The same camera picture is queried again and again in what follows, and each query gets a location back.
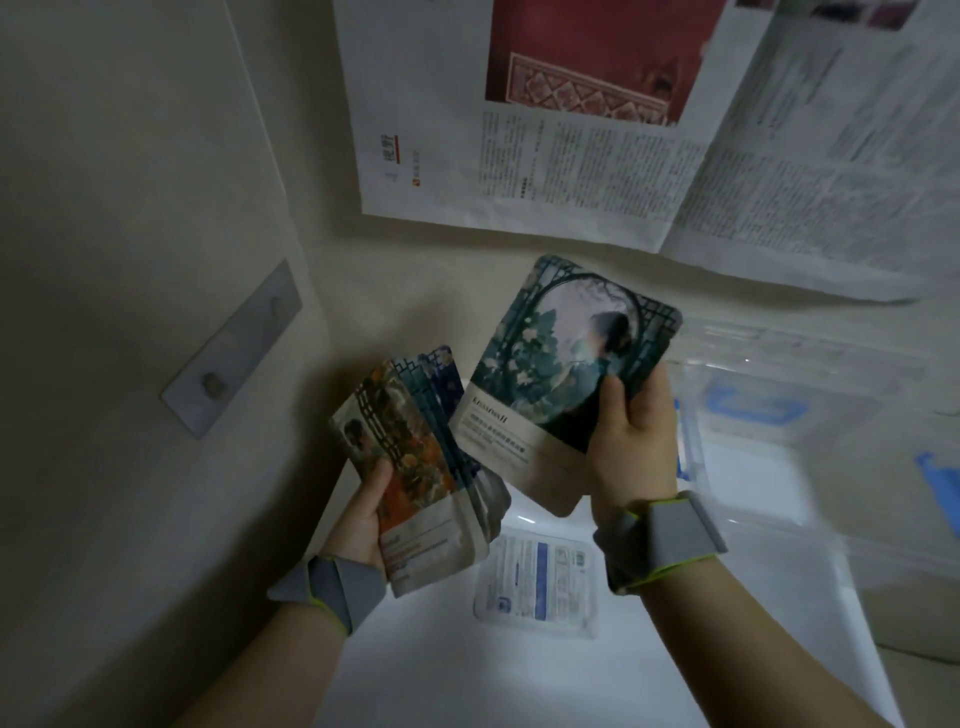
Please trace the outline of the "person's left hand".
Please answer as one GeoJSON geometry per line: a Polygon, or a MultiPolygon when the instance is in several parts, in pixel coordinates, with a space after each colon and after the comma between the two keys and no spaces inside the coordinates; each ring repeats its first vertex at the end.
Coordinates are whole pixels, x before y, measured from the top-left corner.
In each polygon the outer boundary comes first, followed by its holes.
{"type": "Polygon", "coordinates": [[[358,490],[366,475],[326,537],[318,554],[375,567],[380,577],[386,581],[386,567],[379,544],[379,524],[373,525],[358,516],[358,490]]]}

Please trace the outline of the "person's right hand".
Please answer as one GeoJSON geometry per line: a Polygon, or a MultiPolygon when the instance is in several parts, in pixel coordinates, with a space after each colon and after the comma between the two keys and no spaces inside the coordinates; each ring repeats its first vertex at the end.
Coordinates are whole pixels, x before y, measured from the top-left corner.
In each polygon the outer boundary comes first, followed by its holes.
{"type": "Polygon", "coordinates": [[[659,363],[626,400],[630,435],[597,450],[595,426],[586,453],[592,471],[591,514],[598,527],[620,509],[639,512],[647,504],[676,498],[679,491],[677,415],[665,364],[659,363]]]}

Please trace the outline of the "orange floral print mask packet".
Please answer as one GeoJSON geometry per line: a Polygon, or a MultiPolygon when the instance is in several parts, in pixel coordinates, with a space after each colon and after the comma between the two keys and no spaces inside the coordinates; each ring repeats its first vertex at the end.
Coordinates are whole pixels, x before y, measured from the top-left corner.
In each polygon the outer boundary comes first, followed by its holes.
{"type": "Polygon", "coordinates": [[[375,508],[391,591],[403,598],[485,561],[489,510],[419,364],[377,364],[329,420],[365,477],[382,460],[390,482],[375,508]]]}

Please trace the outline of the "teal garden print mask packet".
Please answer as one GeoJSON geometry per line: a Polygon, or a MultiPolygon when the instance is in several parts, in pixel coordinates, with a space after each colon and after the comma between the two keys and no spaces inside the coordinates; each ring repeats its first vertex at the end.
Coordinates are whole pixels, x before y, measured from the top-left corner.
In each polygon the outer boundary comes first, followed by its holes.
{"type": "Polygon", "coordinates": [[[602,380],[615,375],[637,394],[683,322],[675,306],[541,256],[464,386],[461,444],[542,509],[570,516],[586,494],[602,380]]]}

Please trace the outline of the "blue print mask packet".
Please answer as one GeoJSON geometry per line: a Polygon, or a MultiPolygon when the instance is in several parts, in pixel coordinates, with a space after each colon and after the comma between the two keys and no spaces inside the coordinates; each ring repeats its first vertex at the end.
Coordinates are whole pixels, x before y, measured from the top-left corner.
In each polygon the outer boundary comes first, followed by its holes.
{"type": "Polygon", "coordinates": [[[450,346],[415,357],[391,359],[401,382],[414,398],[426,424],[438,438],[441,454],[455,483],[469,496],[486,540],[498,539],[512,499],[504,480],[470,455],[457,433],[465,385],[450,346]]]}

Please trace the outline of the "person's left forearm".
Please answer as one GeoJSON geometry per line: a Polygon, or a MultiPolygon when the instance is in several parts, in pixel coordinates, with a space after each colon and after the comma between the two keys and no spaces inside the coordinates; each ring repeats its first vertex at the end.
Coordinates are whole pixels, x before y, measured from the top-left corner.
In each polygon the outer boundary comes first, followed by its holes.
{"type": "Polygon", "coordinates": [[[311,728],[346,639],[329,610],[280,606],[172,728],[311,728]]]}

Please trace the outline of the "person's right forearm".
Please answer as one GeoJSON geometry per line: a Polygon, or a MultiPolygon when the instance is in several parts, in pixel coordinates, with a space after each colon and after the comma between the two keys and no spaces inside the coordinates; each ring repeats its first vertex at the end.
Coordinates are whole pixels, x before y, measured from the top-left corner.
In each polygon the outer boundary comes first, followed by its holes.
{"type": "Polygon", "coordinates": [[[671,568],[633,592],[709,728],[893,728],[719,558],[671,568]]]}

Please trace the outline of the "grey left wristband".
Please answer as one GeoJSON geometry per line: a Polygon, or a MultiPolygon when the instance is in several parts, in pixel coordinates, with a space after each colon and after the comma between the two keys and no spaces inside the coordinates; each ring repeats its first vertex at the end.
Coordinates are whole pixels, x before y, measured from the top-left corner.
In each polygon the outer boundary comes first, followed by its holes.
{"type": "Polygon", "coordinates": [[[315,555],[296,564],[267,590],[276,603],[310,605],[329,613],[349,637],[384,600],[387,580],[373,564],[315,555]]]}

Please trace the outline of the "grey wristband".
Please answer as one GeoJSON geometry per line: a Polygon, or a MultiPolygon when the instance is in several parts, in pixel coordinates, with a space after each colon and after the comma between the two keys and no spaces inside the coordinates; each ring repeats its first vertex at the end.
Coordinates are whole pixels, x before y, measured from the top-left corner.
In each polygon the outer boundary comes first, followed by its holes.
{"type": "Polygon", "coordinates": [[[702,498],[690,490],[638,512],[618,510],[593,540],[604,556],[607,588],[618,596],[729,551],[702,498]]]}
{"type": "Polygon", "coordinates": [[[276,603],[310,605],[329,613],[349,637],[384,600],[387,580],[373,564],[315,555],[296,564],[267,590],[276,603]]]}

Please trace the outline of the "grey right wristband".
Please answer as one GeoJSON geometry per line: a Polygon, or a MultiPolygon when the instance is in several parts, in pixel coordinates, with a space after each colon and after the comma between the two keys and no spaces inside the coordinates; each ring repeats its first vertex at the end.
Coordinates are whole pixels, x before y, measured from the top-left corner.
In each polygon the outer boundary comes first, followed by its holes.
{"type": "Polygon", "coordinates": [[[690,490],[638,512],[618,510],[593,540],[604,556],[607,588],[618,596],[729,551],[702,498],[690,490]]]}

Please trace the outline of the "white blue label mask packet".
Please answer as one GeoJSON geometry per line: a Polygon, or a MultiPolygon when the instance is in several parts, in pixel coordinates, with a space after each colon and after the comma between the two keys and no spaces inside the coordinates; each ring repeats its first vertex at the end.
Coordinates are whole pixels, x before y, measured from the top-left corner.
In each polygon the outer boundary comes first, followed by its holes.
{"type": "Polygon", "coordinates": [[[479,566],[473,614],[483,623],[594,639],[598,568],[581,540],[505,528],[479,566]]]}

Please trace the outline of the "clear box lid blue latches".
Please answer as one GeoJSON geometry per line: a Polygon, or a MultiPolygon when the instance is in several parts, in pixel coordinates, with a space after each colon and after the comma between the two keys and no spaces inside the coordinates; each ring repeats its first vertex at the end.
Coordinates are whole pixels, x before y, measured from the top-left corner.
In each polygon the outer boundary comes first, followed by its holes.
{"type": "Polygon", "coordinates": [[[688,319],[668,351],[714,503],[960,559],[960,375],[915,355],[688,319]]]}

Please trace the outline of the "clear plastic storage box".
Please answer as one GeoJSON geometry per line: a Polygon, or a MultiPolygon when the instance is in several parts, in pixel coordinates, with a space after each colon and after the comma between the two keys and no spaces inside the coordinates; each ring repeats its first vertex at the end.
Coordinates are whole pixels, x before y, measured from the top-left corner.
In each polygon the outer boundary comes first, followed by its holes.
{"type": "MultiPolygon", "coordinates": [[[[707,728],[639,602],[612,595],[583,500],[568,518],[515,489],[481,564],[395,598],[347,646],[312,728],[707,728]],[[499,617],[481,581],[513,537],[580,548],[585,622],[499,617]]],[[[897,728],[960,728],[960,583],[824,537],[726,520],[732,574],[897,728]]]]}

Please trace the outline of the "open magazine red picture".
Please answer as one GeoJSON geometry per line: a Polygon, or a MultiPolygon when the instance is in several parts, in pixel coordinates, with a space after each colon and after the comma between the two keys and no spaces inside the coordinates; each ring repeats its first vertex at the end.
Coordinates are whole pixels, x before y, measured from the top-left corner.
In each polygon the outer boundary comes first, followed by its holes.
{"type": "Polygon", "coordinates": [[[960,0],[333,0],[362,210],[960,299],[960,0]]]}

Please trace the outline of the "clear adhesive wall hook plate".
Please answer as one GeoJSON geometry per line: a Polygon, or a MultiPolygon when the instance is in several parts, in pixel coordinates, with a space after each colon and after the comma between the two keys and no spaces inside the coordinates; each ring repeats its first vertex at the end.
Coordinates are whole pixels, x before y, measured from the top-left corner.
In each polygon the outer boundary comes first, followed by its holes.
{"type": "Polygon", "coordinates": [[[204,438],[303,309],[282,260],[160,393],[195,439],[204,438]]]}

